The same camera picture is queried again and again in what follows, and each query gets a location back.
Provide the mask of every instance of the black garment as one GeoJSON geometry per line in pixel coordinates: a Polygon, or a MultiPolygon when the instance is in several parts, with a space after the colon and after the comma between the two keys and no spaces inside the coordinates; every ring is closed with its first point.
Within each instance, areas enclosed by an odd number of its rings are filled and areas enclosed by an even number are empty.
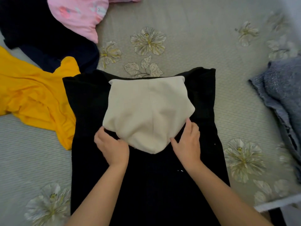
{"type": "MultiPolygon", "coordinates": [[[[201,132],[201,160],[230,185],[221,142],[214,123],[215,69],[202,67],[179,74],[185,77],[195,107],[190,117],[201,132]]],[[[94,141],[108,107],[111,79],[95,71],[63,78],[68,101],[77,119],[72,144],[71,213],[108,168],[94,141]]],[[[176,136],[179,141],[182,130],[176,136]]],[[[116,133],[108,133],[117,138],[116,133]]],[[[185,171],[169,144],[152,155],[130,147],[124,176],[110,225],[219,225],[198,186],[185,171]]]]}
{"type": "Polygon", "coordinates": [[[66,56],[73,56],[81,71],[97,67],[97,46],[57,21],[47,0],[0,0],[0,30],[9,49],[21,47],[45,71],[53,72],[66,56]]]}

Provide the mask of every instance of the person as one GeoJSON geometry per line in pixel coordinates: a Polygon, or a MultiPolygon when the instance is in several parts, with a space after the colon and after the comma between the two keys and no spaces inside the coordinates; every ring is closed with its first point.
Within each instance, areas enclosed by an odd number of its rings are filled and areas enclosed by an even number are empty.
{"type": "MultiPolygon", "coordinates": [[[[244,203],[229,186],[200,160],[200,132],[197,124],[186,120],[179,143],[171,138],[173,150],[185,170],[198,185],[222,226],[271,226],[255,209],[244,203]]],[[[116,140],[101,127],[94,142],[109,167],[73,213],[66,226],[107,226],[115,208],[121,183],[129,161],[129,146],[116,140]]]]}

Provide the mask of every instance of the yellow sleeve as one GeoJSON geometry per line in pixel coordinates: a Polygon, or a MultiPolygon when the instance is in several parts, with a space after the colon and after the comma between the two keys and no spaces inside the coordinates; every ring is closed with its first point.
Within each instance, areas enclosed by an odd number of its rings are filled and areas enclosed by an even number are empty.
{"type": "Polygon", "coordinates": [[[11,56],[0,47],[0,115],[11,112],[27,125],[53,130],[67,150],[75,132],[75,116],[62,78],[80,74],[76,60],[66,57],[49,73],[11,56]]]}

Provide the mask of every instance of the yellow cloth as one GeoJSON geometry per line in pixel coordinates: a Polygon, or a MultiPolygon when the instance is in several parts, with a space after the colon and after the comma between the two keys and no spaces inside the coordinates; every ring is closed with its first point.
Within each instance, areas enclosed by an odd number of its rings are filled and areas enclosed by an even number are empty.
{"type": "Polygon", "coordinates": [[[75,132],[63,77],[80,74],[73,57],[62,60],[54,73],[11,56],[0,46],[0,115],[11,112],[27,125],[53,130],[67,150],[75,132]]]}

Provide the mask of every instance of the person's right hand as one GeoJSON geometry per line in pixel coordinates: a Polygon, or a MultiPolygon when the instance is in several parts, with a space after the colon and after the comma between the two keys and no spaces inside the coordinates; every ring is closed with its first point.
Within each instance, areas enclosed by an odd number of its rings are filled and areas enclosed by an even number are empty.
{"type": "Polygon", "coordinates": [[[196,123],[191,122],[189,118],[186,119],[186,125],[179,143],[174,138],[170,138],[173,151],[186,170],[201,162],[199,139],[199,127],[196,123]]]}
{"type": "Polygon", "coordinates": [[[100,127],[94,136],[96,143],[108,164],[121,165],[127,167],[129,162],[129,145],[123,140],[116,140],[104,131],[104,127],[100,127]]]}

